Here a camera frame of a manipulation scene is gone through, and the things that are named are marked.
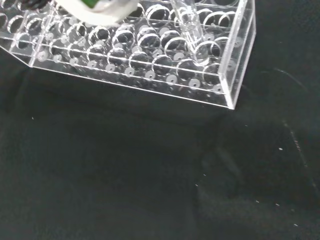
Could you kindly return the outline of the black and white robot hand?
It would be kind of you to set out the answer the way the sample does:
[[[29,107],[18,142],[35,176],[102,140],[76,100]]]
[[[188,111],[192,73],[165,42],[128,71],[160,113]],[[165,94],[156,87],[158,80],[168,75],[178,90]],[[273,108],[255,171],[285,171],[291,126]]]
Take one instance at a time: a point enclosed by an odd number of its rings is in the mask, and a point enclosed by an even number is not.
[[[138,0],[55,0],[78,20],[94,26],[116,26],[134,12]]]

